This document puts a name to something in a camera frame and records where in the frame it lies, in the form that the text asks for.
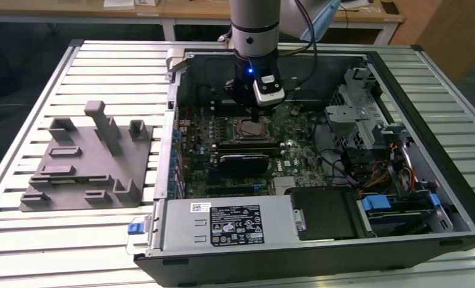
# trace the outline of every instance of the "metal table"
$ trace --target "metal table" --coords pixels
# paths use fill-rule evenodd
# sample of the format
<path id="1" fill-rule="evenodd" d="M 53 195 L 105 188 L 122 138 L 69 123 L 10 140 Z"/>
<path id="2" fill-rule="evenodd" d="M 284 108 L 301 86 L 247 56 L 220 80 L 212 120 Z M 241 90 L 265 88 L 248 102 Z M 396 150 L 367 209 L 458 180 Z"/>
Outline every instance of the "metal table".
<path id="1" fill-rule="evenodd" d="M 299 47 L 281 44 L 283 49 Z M 168 83 L 166 50 L 224 48 L 219 43 L 73 41 L 0 165 L 0 287 L 158 287 L 126 255 L 126 223 L 152 211 Z M 475 109 L 424 52 L 409 47 L 319 45 L 320 50 L 373 49 L 421 113 L 475 190 Z M 53 116 L 84 117 L 86 100 L 104 100 L 118 123 L 154 126 L 142 206 L 132 209 L 22 213 L 20 197 L 37 168 Z M 396 118 L 393 107 L 388 110 Z M 409 269 L 225 284 L 217 287 L 475 287 L 475 249 Z"/>

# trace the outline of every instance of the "warning label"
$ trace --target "warning label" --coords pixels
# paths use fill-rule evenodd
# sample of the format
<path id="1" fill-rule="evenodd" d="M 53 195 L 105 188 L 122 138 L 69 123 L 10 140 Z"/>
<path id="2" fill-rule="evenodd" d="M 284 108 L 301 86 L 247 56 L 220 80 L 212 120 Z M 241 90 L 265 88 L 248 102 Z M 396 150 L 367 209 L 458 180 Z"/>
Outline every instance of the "warning label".
<path id="1" fill-rule="evenodd" d="M 211 207 L 211 244 L 215 247 L 264 243 L 259 205 Z"/>

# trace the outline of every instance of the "wooden table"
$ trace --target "wooden table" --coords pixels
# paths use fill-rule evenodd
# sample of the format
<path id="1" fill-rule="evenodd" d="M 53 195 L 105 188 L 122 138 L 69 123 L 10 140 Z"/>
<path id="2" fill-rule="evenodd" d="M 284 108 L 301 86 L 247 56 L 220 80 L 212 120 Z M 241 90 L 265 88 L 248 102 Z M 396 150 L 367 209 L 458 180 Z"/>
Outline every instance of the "wooden table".
<path id="1" fill-rule="evenodd" d="M 228 25 L 227 0 L 161 0 L 156 7 L 104 11 L 104 0 L 0 0 L 0 22 L 160 24 L 164 39 L 174 41 L 174 25 Z M 373 6 L 380 8 L 380 1 Z M 403 16 L 339 11 L 331 28 L 377 29 L 375 44 L 388 44 Z"/>

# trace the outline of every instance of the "table leg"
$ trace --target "table leg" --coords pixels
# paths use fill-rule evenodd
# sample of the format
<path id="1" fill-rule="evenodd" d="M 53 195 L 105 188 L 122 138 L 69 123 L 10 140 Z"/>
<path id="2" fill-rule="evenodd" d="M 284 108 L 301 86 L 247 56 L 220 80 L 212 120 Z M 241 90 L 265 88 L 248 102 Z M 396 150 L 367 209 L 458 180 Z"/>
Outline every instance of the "table leg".
<path id="1" fill-rule="evenodd" d="M 60 33 L 60 24 L 58 23 L 48 23 L 46 26 L 49 27 L 49 31 L 52 34 Z"/>
<path id="2" fill-rule="evenodd" d="M 164 40 L 174 41 L 174 20 L 161 19 L 160 24 L 162 26 Z"/>
<path id="3" fill-rule="evenodd" d="M 377 34 L 373 45 L 388 45 L 389 39 L 392 39 L 393 33 L 396 32 L 399 23 L 389 22 L 385 23 L 380 33 Z"/>

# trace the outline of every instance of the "circuit board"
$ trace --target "circuit board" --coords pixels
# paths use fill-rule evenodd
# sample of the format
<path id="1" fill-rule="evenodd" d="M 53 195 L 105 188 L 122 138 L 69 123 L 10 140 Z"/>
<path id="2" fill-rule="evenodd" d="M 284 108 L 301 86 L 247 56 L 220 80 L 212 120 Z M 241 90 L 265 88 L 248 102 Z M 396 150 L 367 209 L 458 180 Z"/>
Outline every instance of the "circuit board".
<path id="1" fill-rule="evenodd" d="M 215 197 L 208 195 L 209 189 L 231 187 L 253 187 L 253 195 L 257 196 L 275 195 L 273 179 L 285 176 L 292 177 L 296 187 L 325 185 L 320 159 L 309 139 L 313 127 L 309 115 L 299 104 L 283 103 L 271 116 L 261 117 L 260 123 L 268 129 L 265 139 L 280 142 L 281 153 L 269 158 L 264 173 L 253 177 L 233 177 L 221 175 L 213 167 L 216 159 L 211 146 L 215 143 L 239 143 L 236 126 L 247 120 L 243 117 L 217 117 L 206 107 L 188 110 L 188 121 L 181 122 L 180 127 L 185 198 Z"/>

